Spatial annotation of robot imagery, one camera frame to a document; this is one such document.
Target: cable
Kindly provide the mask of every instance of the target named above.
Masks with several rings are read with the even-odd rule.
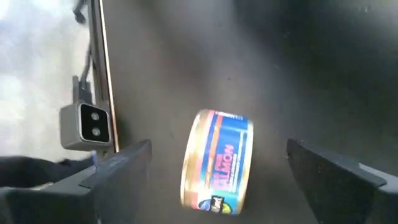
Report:
[[[88,49],[86,52],[85,66],[84,66],[83,72],[81,73],[81,76],[80,76],[81,87],[83,89],[86,89],[88,72],[90,71],[90,65],[91,65],[91,44],[88,44]]]

